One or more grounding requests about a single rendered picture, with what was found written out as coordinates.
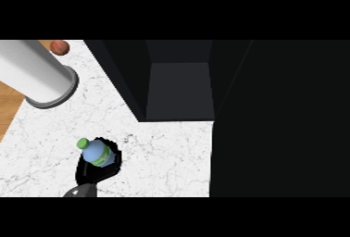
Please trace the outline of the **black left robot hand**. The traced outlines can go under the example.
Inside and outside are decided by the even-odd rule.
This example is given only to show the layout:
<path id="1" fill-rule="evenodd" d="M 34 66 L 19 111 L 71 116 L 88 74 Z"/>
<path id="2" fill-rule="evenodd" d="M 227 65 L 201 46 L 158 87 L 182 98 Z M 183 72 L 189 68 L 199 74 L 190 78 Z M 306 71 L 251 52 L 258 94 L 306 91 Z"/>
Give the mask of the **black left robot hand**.
<path id="1" fill-rule="evenodd" d="M 83 159 L 83 157 L 80 157 L 75 170 L 75 181 L 80 185 L 86 183 L 99 183 L 100 181 L 115 176 L 119 172 L 121 150 L 118 149 L 117 143 L 109 141 L 108 139 L 103 139 L 102 137 L 97 137 L 94 141 L 100 141 L 108 146 L 111 153 L 115 155 L 115 161 L 105 167 L 99 168 L 93 164 L 90 164 Z"/>

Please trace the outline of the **blue bottle with green cap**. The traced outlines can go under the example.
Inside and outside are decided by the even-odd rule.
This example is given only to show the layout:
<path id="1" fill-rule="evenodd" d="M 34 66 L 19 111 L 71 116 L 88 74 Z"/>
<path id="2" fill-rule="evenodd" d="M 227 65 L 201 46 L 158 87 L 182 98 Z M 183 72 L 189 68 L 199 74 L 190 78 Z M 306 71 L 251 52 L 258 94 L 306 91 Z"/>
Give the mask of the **blue bottle with green cap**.
<path id="1" fill-rule="evenodd" d="M 81 138 L 77 147 L 83 150 L 83 160 L 94 167 L 103 168 L 115 162 L 115 153 L 102 140 Z"/>

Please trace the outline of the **dark grey open cabinet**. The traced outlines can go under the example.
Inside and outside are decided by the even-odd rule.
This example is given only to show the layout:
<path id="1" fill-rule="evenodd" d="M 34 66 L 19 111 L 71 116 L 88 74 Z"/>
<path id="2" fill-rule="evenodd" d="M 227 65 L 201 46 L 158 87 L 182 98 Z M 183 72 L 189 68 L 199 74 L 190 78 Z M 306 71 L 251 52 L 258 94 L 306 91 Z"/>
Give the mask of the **dark grey open cabinet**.
<path id="1" fill-rule="evenodd" d="M 249 40 L 87 40 L 140 122 L 213 121 Z"/>

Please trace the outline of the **dark grey cabinet door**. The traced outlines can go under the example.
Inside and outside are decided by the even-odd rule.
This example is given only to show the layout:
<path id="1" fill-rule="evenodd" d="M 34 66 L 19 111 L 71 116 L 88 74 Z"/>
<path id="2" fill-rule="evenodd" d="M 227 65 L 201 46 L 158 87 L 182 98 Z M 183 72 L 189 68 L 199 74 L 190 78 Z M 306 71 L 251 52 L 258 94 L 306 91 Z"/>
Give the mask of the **dark grey cabinet door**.
<path id="1" fill-rule="evenodd" d="M 213 123 L 214 197 L 350 196 L 350 41 L 255 41 Z"/>

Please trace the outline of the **white cylinder with grey rim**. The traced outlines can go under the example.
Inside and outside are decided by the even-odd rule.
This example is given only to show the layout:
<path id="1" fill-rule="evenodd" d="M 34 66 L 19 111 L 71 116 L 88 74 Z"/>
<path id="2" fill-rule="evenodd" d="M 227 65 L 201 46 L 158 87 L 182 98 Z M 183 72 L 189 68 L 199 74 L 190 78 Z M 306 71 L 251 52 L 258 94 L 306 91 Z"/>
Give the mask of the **white cylinder with grey rim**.
<path id="1" fill-rule="evenodd" d="M 49 109 L 69 99 L 80 78 L 37 40 L 0 40 L 0 81 L 34 107 Z"/>

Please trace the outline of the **reddish brown round fruit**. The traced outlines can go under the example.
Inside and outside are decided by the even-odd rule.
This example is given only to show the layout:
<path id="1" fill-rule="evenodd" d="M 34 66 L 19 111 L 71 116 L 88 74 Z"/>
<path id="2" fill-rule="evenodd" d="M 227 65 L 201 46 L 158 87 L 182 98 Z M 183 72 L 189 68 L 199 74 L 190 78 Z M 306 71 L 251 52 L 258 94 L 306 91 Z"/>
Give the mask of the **reddish brown round fruit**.
<path id="1" fill-rule="evenodd" d="M 50 43 L 50 51 L 55 55 L 57 56 L 63 56 L 68 51 L 69 51 L 69 44 L 66 41 L 63 40 L 55 40 L 52 43 Z"/>

